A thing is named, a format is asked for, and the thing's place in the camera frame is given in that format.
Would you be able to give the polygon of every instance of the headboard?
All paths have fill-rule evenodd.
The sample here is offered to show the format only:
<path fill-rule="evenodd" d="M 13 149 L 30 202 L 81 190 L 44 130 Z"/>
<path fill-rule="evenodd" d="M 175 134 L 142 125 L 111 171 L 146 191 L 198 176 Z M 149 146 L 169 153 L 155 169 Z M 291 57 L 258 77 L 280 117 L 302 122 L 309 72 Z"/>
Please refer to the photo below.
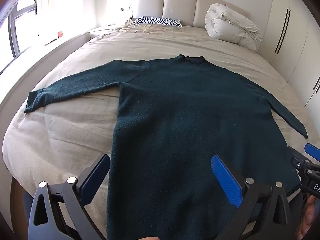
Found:
<path fill-rule="evenodd" d="M 133 17 L 153 16 L 179 19 L 183 25 L 205 28 L 211 4 L 220 3 L 250 19 L 250 13 L 223 0 L 129 0 Z"/>

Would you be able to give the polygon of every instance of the sweater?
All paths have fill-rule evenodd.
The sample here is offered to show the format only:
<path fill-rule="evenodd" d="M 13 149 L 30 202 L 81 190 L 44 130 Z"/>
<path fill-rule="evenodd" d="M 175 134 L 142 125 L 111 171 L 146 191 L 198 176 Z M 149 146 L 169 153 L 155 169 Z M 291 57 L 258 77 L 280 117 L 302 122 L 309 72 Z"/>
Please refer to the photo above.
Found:
<path fill-rule="evenodd" d="M 236 211 L 211 171 L 222 155 L 255 182 L 299 184 L 273 109 L 305 138 L 302 123 L 268 91 L 206 61 L 179 55 L 114 60 L 29 93 L 25 113 L 117 86 L 107 199 L 108 240 L 206 239 Z"/>

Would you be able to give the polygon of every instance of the sweater sleeve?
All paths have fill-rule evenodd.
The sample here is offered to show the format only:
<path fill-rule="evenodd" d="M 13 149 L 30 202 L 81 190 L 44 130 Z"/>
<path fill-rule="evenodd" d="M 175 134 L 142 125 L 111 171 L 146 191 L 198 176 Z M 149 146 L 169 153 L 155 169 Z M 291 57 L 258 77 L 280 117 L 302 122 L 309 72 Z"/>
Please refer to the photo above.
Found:
<path fill-rule="evenodd" d="M 24 112 L 30 113 L 51 103 L 130 82 L 138 77 L 145 67 L 144 60 L 113 60 L 105 65 L 67 76 L 46 88 L 30 92 Z"/>
<path fill-rule="evenodd" d="M 281 104 L 273 95 L 267 90 L 250 81 L 249 79 L 241 76 L 246 86 L 253 90 L 258 95 L 264 97 L 270 105 L 270 108 L 281 116 L 292 128 L 300 133 L 304 138 L 308 138 L 308 134 L 304 125 L 296 118 L 283 104 Z"/>

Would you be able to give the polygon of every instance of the white window ledge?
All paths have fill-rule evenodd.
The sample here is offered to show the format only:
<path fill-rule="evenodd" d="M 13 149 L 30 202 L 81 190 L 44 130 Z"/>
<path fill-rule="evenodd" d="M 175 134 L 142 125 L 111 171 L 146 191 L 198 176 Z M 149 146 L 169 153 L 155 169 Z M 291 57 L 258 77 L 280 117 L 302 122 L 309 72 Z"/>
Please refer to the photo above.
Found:
<path fill-rule="evenodd" d="M 14 90 L 40 62 L 57 51 L 59 47 L 66 45 L 81 35 L 84 35 L 84 33 L 77 36 L 62 36 L 45 46 L 32 46 L 17 57 L 0 75 L 0 111 L 6 99 L 10 96 L 11 91 Z"/>

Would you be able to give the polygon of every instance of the screw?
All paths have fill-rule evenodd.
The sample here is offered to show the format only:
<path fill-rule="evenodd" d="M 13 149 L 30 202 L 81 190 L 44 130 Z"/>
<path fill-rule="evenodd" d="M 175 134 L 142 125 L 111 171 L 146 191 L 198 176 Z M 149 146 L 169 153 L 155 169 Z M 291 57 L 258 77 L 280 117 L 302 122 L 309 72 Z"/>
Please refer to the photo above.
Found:
<path fill-rule="evenodd" d="M 70 178 L 67 179 L 67 182 L 69 184 L 75 183 L 76 182 L 76 178 L 75 177 L 70 177 Z"/>
<path fill-rule="evenodd" d="M 282 183 L 279 182 L 279 181 L 277 181 L 277 182 L 276 182 L 276 186 L 277 186 L 277 187 L 282 187 Z"/>
<path fill-rule="evenodd" d="M 47 183 L 45 181 L 41 181 L 39 183 L 39 187 L 45 187 L 45 185 L 47 185 Z"/>
<path fill-rule="evenodd" d="M 248 184 L 253 184 L 254 183 L 254 179 L 253 178 L 246 178 L 245 182 Z"/>

